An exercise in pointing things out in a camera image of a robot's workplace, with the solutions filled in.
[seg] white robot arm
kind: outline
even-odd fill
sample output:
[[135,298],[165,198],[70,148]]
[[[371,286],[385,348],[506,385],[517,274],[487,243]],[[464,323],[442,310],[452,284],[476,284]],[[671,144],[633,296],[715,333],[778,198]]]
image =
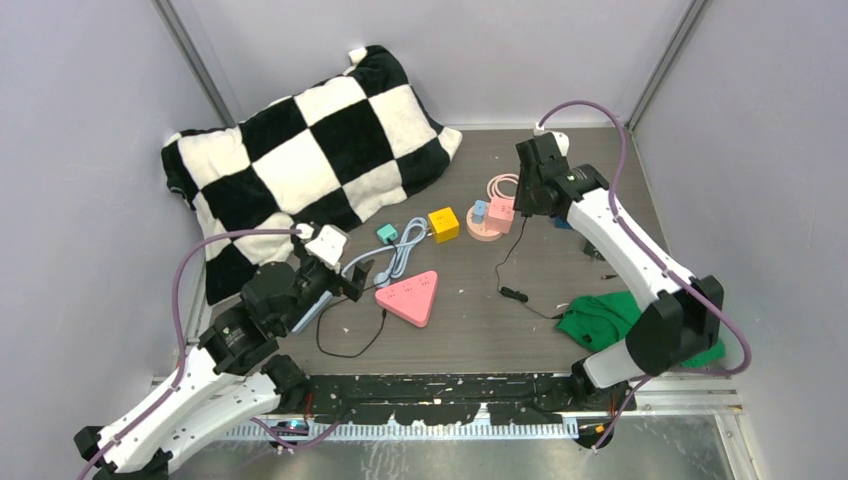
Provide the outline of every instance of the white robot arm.
[[[83,458],[102,455],[95,479],[167,478],[232,427],[281,402],[302,399],[306,378],[288,356],[274,356],[260,372],[248,374],[277,350],[277,337],[288,335],[325,292],[359,300],[371,263],[357,264],[352,279],[345,278],[339,260],[347,234],[327,225],[296,228],[301,232],[292,239],[298,270],[286,263],[260,267],[242,288],[242,301],[221,313],[188,351],[176,388],[180,369],[117,421],[77,433],[74,442]],[[168,390],[173,391],[162,401]],[[144,416],[156,402],[161,403]],[[127,436],[116,437],[137,421]]]
[[[712,276],[695,278],[675,262],[633,221],[617,198],[614,213],[606,180],[591,165],[570,168],[563,155],[568,148],[563,137],[545,133],[516,145],[521,173],[514,208],[525,217],[565,218],[604,255],[642,310],[624,340],[572,366],[572,393],[584,398],[632,378],[659,375],[716,344],[719,319],[669,278],[670,271],[719,308],[724,291]],[[620,220],[630,226],[644,249],[616,224]],[[666,270],[645,250],[660,257]]]

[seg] white wall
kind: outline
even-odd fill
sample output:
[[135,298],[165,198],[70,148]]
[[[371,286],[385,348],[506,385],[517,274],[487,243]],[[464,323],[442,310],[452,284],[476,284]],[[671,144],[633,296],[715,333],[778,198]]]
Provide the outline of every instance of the white wall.
[[848,476],[848,3],[713,2],[637,129],[674,254],[725,286],[767,478]]
[[150,2],[0,11],[0,477],[66,480],[73,435],[173,368],[171,276],[200,231],[159,149],[219,120]]
[[[349,66],[382,44],[434,118],[529,126],[574,98],[628,118],[687,1],[175,0],[234,116]],[[569,109],[557,124],[604,123]]]

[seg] white wire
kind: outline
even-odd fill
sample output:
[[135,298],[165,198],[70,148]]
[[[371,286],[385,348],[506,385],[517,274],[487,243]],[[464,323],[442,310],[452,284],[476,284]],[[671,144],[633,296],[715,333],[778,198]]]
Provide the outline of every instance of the white wire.
[[[409,237],[412,233],[412,229],[414,228],[419,229],[418,235],[416,235],[415,238],[410,239]],[[374,276],[374,284],[377,285],[378,288],[386,287],[389,285],[392,278],[399,278],[403,275],[404,270],[406,270],[406,264],[409,261],[409,254],[412,252],[412,247],[421,242],[421,240],[424,240],[426,236],[427,220],[423,217],[415,217],[410,220],[409,223],[406,224],[406,228],[403,229],[403,234],[400,237],[400,243],[395,246],[389,245],[363,253],[351,260],[350,263],[342,269],[342,275],[346,274],[348,270],[356,265],[356,262],[374,256],[378,253],[396,249],[397,251],[394,255],[392,255],[392,259],[389,262],[389,267],[384,272],[380,272]]]

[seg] green towel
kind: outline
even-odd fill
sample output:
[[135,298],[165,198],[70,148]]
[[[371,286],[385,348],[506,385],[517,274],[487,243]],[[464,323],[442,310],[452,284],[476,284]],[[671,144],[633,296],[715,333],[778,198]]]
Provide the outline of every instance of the green towel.
[[[557,324],[587,350],[600,352],[622,340],[642,312],[630,292],[616,292],[597,297],[576,298]],[[703,367],[724,356],[721,340],[706,352],[681,363],[684,367]]]

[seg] teal plug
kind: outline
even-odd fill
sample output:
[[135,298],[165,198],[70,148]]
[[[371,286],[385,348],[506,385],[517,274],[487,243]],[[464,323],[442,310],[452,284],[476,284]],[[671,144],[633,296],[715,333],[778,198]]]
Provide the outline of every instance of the teal plug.
[[395,240],[397,240],[397,230],[395,230],[395,227],[387,223],[377,229],[377,237],[380,239],[381,242],[383,242],[384,245],[388,245],[389,242],[394,242]]

